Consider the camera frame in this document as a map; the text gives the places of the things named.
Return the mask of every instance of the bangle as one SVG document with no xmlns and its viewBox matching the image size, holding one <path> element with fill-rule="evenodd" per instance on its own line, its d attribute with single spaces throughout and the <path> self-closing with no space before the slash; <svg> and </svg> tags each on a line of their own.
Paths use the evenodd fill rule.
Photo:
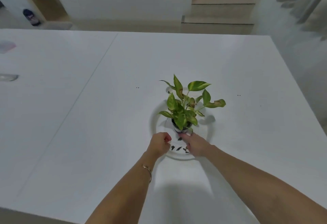
<svg viewBox="0 0 327 224">
<path fill-rule="evenodd" d="M 145 164 L 143 164 L 142 167 L 143 168 L 146 168 L 149 171 L 149 173 L 150 173 L 150 182 L 149 183 L 151 183 L 151 180 L 152 180 L 152 172 L 151 172 L 150 168 L 148 166 L 146 166 Z"/>
</svg>

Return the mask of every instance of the potted plant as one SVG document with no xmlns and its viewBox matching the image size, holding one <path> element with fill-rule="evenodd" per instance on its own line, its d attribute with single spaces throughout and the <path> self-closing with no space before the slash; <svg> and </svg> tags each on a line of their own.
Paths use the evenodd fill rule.
<svg viewBox="0 0 327 224">
<path fill-rule="evenodd" d="M 190 82 L 187 86 L 188 92 L 187 94 L 183 94 L 183 86 L 177 77 L 174 75 L 174 86 L 170 85 L 167 81 L 161 80 L 169 85 L 169 87 L 176 92 L 176 95 L 179 99 L 176 99 L 173 92 L 169 92 L 169 97 L 167 99 L 167 107 L 168 111 L 160 111 L 159 114 L 171 118 L 171 121 L 174 125 L 175 131 L 177 133 L 186 133 L 187 130 L 193 132 L 191 128 L 192 125 L 197 125 L 198 120 L 196 116 L 204 115 L 201 113 L 201 109 L 207 108 L 217 108 L 217 107 L 224 107 L 226 102 L 223 99 L 210 102 L 211 96 L 205 88 L 209 86 L 209 83 L 203 81 L 193 81 Z M 188 94 L 190 91 L 201 91 L 202 95 L 197 98 L 190 98 Z M 197 105 L 202 99 L 203 106 L 197 109 Z"/>
</svg>

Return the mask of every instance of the person's left arm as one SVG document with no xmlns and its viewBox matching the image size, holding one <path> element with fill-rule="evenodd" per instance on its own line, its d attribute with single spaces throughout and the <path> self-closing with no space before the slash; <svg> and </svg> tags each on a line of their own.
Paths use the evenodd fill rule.
<svg viewBox="0 0 327 224">
<path fill-rule="evenodd" d="M 137 223 L 150 181 L 150 173 L 143 165 L 152 171 L 157 159 L 170 149 L 170 140 L 168 133 L 154 134 L 145 153 L 100 202 L 85 224 Z"/>
</svg>

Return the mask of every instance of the person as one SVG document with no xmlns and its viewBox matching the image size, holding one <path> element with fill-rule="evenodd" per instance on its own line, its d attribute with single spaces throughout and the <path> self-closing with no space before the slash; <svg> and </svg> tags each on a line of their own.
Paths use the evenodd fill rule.
<svg viewBox="0 0 327 224">
<path fill-rule="evenodd" d="M 180 134 L 194 156 L 206 157 L 261 224 L 327 223 L 327 210 L 282 180 L 245 163 L 193 133 Z M 159 157 L 169 149 L 168 133 L 152 136 L 148 149 L 96 207 L 86 224 L 137 223 Z"/>
</svg>

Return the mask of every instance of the dark blue bottle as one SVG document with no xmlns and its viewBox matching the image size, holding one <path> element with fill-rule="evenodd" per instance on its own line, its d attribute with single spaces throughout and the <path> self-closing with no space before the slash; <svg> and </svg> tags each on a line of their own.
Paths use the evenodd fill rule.
<svg viewBox="0 0 327 224">
<path fill-rule="evenodd" d="M 24 9 L 23 10 L 23 15 L 26 17 L 26 19 L 29 20 L 29 22 L 32 24 L 32 26 L 39 26 L 41 25 L 41 22 L 38 18 L 36 18 L 36 16 L 34 15 L 34 13 L 28 9 Z"/>
</svg>

